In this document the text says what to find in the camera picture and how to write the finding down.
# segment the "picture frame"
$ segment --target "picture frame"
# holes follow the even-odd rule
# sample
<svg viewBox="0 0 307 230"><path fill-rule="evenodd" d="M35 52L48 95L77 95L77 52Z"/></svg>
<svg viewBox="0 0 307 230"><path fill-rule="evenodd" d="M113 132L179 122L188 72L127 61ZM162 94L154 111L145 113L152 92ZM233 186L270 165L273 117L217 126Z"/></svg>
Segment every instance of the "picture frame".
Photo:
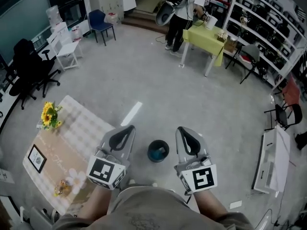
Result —
<svg viewBox="0 0 307 230"><path fill-rule="evenodd" d="M41 173L47 159L34 144L29 153L28 160L32 163L37 172Z"/></svg>

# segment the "white shirt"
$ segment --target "white shirt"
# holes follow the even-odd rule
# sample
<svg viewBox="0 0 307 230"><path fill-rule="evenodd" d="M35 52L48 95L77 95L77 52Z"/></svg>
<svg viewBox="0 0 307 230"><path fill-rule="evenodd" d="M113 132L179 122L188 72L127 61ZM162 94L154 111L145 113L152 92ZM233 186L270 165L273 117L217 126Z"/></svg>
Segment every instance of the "white shirt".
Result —
<svg viewBox="0 0 307 230"><path fill-rule="evenodd" d="M188 0L188 4L185 2L185 6L182 8L177 8L175 11L175 15L178 17L192 21L193 20L193 10L194 10L194 4L204 6L206 0Z"/></svg>

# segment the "blue chair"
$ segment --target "blue chair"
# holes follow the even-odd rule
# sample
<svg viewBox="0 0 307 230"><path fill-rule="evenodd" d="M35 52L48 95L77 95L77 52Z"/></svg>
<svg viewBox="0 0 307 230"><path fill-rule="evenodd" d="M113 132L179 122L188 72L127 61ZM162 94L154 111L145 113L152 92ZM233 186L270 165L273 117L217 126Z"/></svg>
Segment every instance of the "blue chair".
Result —
<svg viewBox="0 0 307 230"><path fill-rule="evenodd" d="M93 29L94 31L94 34L95 34L95 38L96 38L96 42L98 43L98 40L97 40L97 35L96 35L96 31L98 32L101 32L101 36L102 36L102 39L104 40L104 43L105 43L105 46L106 46L106 41L105 41L105 38L104 38L104 35L103 35L103 31L106 31L106 36L108 37L108 34L107 34L107 30L109 28L112 28L112 31L113 31L113 35L114 35L114 39L116 41L116 37L115 37L115 33L114 33L114 28L113 28L113 24L111 23L106 23L104 20L105 20L105 17L106 17L106 14L103 13L102 11L100 10L94 10L94 11L91 11L89 14L89 20L90 20L90 26L91 28Z"/></svg>

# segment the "concrete floor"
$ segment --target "concrete floor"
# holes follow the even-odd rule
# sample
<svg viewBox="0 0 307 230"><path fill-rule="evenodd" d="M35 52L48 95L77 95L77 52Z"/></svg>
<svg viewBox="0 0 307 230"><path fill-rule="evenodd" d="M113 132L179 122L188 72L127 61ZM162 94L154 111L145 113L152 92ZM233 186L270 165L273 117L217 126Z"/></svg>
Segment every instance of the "concrete floor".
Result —
<svg viewBox="0 0 307 230"><path fill-rule="evenodd" d="M235 65L225 70L227 58L221 67L212 69L208 78L203 77L208 56L199 49L190 51L185 67L179 68L179 58L155 41L158 33L122 25L116 35L117 41L109 38L107 47L100 37L97 44L93 35L82 40L82 67L57 76L61 86L51 85L45 99L36 91L36 101L28 100L23 111L18 103L12 111L0 136L5 158L1 167L11 171L16 181L5 189L17 207L51 210L22 160L37 134L35 126L44 101L59 103L68 94L115 127L138 101L143 103L131 122L137 129L130 156L131 176L137 183L156 181L183 195L184 187L173 169L178 163L175 130L189 127L203 134L217 165L218 186L212 192L221 202L229 208L230 203L242 200L242 207L234 211L243 212L254 226L271 208L275 222L283 194L275 198L251 190L268 119L263 111L272 106L271 87L254 75L240 85L242 68ZM306 124L304 118L288 133L293 138L293 133L306 131ZM150 162L146 154L155 139L165 140L170 146L168 157L159 164ZM290 158L295 166L289 165L280 224L297 216L306 196L307 150L296 149L293 139ZM194 200L189 205L197 210Z"/></svg>

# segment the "checkered tablecloth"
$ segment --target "checkered tablecloth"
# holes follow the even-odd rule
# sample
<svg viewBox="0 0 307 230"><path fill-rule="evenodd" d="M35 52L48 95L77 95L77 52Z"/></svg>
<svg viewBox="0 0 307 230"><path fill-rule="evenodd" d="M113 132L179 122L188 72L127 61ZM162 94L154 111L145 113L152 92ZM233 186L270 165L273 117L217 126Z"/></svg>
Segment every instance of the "checkered tablecloth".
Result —
<svg viewBox="0 0 307 230"><path fill-rule="evenodd" d="M89 161L91 154L94 154L95 148L99 145L105 133L114 129L114 127L98 118L68 95L59 105L63 107L59 112L59 117L64 121L59 129L61 137L86 161ZM34 184L61 215L66 213L77 214L82 204L71 204L65 197L54 196L54 184L44 174L44 168L41 173L38 173L28 160L31 148L32 145L24 157L23 165Z"/></svg>

